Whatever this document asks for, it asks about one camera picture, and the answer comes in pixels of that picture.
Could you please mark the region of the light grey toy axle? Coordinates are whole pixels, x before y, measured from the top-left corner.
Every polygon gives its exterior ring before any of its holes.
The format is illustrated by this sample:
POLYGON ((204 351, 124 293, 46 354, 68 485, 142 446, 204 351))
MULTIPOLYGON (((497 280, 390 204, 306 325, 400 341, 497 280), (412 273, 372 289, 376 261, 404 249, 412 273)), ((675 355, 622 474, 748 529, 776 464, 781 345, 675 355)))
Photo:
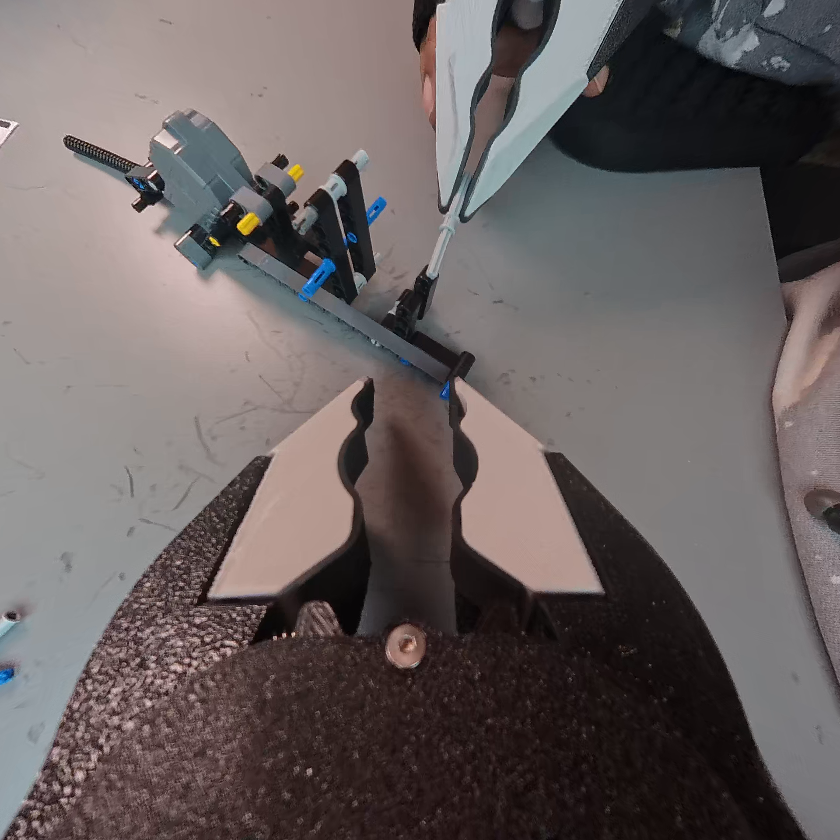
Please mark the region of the light grey toy axle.
POLYGON ((440 270, 442 268, 443 260, 445 257, 445 251, 451 238, 455 234, 458 224, 459 210, 457 206, 453 204, 453 206, 449 208, 446 215, 444 215, 443 220, 438 228, 437 241, 432 256, 426 268, 426 276, 430 280, 435 280, 439 277, 440 270))

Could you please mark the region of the person's grey spattered hoodie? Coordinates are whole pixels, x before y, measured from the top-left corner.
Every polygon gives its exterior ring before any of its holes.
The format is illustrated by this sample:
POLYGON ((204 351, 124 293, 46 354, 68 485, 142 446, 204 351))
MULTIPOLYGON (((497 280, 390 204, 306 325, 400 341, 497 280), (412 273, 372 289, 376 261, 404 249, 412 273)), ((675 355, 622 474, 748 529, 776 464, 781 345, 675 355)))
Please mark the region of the person's grey spattered hoodie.
POLYGON ((839 677, 839 536, 805 509, 839 492, 839 265, 782 286, 788 319, 773 385, 780 476, 816 626, 839 677))

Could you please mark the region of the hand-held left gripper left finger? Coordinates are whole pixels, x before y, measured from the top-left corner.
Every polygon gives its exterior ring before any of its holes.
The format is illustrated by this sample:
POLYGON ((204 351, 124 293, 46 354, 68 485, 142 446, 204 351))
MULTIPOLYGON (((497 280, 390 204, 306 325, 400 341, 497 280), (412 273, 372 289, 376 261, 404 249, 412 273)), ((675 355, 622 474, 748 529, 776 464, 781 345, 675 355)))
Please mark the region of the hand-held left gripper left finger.
POLYGON ((359 379, 283 439, 206 588, 211 604, 267 605, 295 621, 326 602, 359 621, 371 552, 357 482, 369 464, 375 384, 359 379))

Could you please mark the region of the person's right hand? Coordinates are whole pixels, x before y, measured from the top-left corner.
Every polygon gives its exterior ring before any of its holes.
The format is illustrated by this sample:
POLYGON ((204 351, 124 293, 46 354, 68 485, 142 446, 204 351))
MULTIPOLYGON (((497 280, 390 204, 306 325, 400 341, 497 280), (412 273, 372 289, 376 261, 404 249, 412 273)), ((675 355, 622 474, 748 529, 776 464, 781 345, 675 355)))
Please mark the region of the person's right hand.
MULTIPOLYGON (((479 106, 479 125, 489 127, 501 120, 512 84, 526 59, 537 48, 539 31, 525 31, 514 25, 503 26, 497 37, 492 65, 492 79, 486 99, 479 106)), ((423 110, 436 128, 436 18, 433 17, 418 50, 419 79, 423 110)))

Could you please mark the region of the toy brick motor assembly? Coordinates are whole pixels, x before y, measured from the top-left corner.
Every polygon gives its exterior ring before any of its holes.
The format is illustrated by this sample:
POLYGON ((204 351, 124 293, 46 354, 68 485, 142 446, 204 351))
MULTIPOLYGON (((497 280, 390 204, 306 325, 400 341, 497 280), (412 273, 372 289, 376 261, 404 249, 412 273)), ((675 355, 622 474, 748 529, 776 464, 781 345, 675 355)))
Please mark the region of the toy brick motor assembly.
POLYGON ((363 150, 340 162, 300 206, 299 164, 279 154, 251 171, 226 133, 194 109, 163 121, 144 163, 71 134, 62 142, 75 156, 120 174, 136 192, 137 213, 168 203, 186 215, 191 225, 174 247, 197 270, 236 245, 241 261, 441 384, 443 400, 450 382, 465 379, 473 366, 472 353, 451 350, 419 328, 439 279, 426 276, 427 265, 380 318, 357 308, 382 261, 371 227, 387 209, 383 196, 365 201, 361 175, 370 159, 363 150))

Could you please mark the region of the black drawstring toggle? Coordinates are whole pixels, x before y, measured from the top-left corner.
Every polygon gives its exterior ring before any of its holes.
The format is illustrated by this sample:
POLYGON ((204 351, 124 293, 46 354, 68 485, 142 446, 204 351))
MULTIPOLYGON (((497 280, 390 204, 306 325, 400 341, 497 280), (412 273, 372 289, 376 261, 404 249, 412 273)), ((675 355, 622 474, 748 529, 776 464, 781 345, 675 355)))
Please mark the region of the black drawstring toggle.
POLYGON ((805 493, 805 509, 815 519, 839 534, 839 492, 827 488, 815 488, 805 493))

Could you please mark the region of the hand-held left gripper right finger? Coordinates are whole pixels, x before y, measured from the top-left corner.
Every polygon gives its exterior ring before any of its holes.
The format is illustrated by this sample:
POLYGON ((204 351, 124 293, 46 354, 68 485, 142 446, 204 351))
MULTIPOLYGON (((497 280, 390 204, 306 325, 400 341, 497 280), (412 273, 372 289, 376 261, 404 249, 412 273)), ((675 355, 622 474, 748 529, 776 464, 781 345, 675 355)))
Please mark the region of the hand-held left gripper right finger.
POLYGON ((482 611, 530 617, 543 598, 602 599, 605 586, 553 473, 549 452, 464 380, 448 387, 453 461, 450 571, 482 611))

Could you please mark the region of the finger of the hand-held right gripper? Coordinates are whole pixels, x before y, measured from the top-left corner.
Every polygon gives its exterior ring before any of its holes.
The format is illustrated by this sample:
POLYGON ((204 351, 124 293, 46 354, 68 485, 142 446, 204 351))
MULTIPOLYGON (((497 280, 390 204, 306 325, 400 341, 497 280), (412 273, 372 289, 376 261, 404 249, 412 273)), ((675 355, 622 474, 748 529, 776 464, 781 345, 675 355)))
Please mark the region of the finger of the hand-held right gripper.
POLYGON ((476 134, 476 108, 490 78, 500 1, 437 6, 435 47, 436 167, 441 211, 462 183, 476 134))
POLYGON ((466 222, 510 179, 546 133, 583 93, 596 42, 613 2, 537 2, 539 42, 512 84, 498 123, 480 126, 480 102, 490 86, 496 40, 516 2, 503 2, 492 42, 490 78, 476 108, 476 134, 458 189, 458 218, 466 222))

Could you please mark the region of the grey desk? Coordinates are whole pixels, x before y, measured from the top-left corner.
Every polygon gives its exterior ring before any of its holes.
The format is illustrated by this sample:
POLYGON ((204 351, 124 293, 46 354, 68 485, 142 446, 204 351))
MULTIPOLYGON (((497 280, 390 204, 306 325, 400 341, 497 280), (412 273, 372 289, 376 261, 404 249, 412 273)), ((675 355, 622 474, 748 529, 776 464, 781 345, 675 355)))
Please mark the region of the grey desk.
MULTIPOLYGON (((200 274, 188 223, 81 161, 134 161, 175 110, 213 119, 308 196, 364 149, 390 307, 438 233, 411 2, 2 2, 2 833, 104 627, 247 463, 375 383, 359 483, 361 630, 455 628, 459 491, 438 389, 236 256, 200 274)), ((755 171, 618 175, 543 143, 457 233, 426 330, 566 455, 678 577, 810 838, 838 838, 838 698, 781 495, 770 394, 784 305, 755 171)))

